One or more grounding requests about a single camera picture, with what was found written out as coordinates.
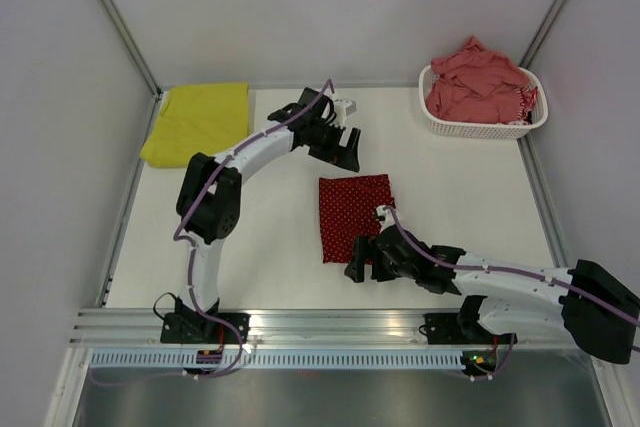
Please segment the red polka dot garment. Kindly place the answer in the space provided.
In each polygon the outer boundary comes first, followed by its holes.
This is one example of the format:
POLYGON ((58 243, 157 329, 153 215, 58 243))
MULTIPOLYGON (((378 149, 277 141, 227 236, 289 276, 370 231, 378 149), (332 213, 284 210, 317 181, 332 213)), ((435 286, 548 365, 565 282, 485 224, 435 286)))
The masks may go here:
POLYGON ((395 206, 387 174, 318 180, 319 231, 322 261, 347 264, 357 237, 380 232, 379 206, 395 206))

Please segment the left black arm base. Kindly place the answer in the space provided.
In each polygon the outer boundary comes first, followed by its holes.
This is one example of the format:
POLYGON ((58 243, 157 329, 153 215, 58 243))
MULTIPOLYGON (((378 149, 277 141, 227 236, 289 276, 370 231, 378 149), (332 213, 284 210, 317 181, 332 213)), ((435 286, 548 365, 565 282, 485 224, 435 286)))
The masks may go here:
POLYGON ((153 304, 153 314, 162 321, 160 342, 163 344, 238 344, 238 338, 231 326, 246 341, 250 330, 250 315, 245 312, 219 312, 216 303, 207 314, 219 319, 214 322, 188 307, 171 292, 163 293, 153 304), (173 300, 173 310, 161 313, 158 302, 165 296, 173 300))

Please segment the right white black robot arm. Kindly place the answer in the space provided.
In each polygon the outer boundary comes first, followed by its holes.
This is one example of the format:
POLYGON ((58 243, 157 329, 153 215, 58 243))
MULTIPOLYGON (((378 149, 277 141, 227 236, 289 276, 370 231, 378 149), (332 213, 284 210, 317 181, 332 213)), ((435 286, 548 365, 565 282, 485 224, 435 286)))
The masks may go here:
POLYGON ((572 268, 497 265, 462 248, 419 241, 391 225, 356 239, 345 276, 406 278, 432 294, 460 296, 459 335, 471 344, 493 336, 572 342, 600 360, 625 365, 639 328, 639 298, 600 264, 572 268))

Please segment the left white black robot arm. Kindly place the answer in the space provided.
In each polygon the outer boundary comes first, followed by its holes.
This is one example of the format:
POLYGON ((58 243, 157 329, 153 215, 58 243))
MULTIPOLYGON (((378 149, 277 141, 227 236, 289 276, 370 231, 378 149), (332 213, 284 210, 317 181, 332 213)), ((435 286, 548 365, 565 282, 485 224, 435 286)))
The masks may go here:
POLYGON ((244 184, 274 160, 304 147, 308 155, 350 172, 359 172, 361 130, 347 129, 356 102, 333 97, 327 82, 319 91, 305 88, 297 101, 268 115, 267 121, 235 146, 215 155, 192 156, 178 195, 180 217, 173 240, 189 245, 186 294, 190 311, 184 332, 206 343, 218 331, 218 275, 226 238, 240 219, 244 184))

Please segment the yellow-green trousers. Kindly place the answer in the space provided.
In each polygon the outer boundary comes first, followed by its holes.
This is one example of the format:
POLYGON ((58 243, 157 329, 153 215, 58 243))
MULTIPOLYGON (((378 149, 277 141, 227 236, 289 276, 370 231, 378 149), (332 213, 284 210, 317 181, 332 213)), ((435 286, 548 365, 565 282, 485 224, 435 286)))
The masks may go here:
POLYGON ((163 101, 140 158, 152 168, 184 168, 195 154, 222 152, 249 131, 246 83, 177 86, 163 101))

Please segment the pink red garment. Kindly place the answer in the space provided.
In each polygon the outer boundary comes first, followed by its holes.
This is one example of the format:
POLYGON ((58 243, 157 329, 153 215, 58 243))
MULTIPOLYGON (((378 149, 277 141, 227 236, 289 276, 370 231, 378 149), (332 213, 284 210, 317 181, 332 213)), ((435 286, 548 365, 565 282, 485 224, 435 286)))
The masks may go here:
POLYGON ((455 53, 431 60, 437 76, 427 111, 447 122, 527 125, 538 89, 505 54, 469 37, 455 53))

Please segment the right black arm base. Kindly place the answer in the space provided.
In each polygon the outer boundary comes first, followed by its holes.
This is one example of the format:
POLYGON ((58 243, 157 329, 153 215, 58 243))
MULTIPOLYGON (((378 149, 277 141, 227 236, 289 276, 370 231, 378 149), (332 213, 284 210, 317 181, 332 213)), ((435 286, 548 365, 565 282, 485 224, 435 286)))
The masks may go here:
POLYGON ((511 341, 510 333, 490 333, 473 315, 456 312, 423 313, 418 330, 429 345, 500 346, 508 345, 511 341))

